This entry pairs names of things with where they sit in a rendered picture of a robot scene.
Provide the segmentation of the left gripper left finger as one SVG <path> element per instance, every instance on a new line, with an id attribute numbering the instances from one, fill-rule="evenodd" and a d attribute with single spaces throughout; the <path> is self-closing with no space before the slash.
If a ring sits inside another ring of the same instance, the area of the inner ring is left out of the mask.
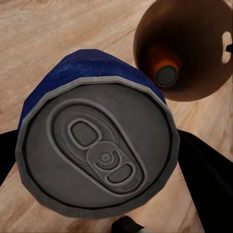
<path id="1" fill-rule="evenodd" d="M 16 162 L 17 130 L 0 134 L 0 186 Z"/>

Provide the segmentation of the trash can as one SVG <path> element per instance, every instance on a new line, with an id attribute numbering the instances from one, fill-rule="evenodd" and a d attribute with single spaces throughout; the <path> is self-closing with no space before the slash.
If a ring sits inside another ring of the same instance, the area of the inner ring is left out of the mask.
<path id="1" fill-rule="evenodd" d="M 233 74 L 233 53 L 223 58 L 223 35 L 233 44 L 233 8 L 225 0 L 156 0 L 141 17 L 133 39 L 137 70 L 148 44 L 184 62 L 176 82 L 159 88 L 164 99 L 192 102 L 217 92 Z M 147 75 L 146 75 L 147 76 Z"/>

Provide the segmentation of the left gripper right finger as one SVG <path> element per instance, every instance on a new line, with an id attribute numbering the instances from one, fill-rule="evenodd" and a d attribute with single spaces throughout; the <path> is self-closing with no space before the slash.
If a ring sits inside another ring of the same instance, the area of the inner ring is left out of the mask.
<path id="1" fill-rule="evenodd" d="M 178 162 L 205 233 L 233 233 L 233 162 L 179 130 Z"/>

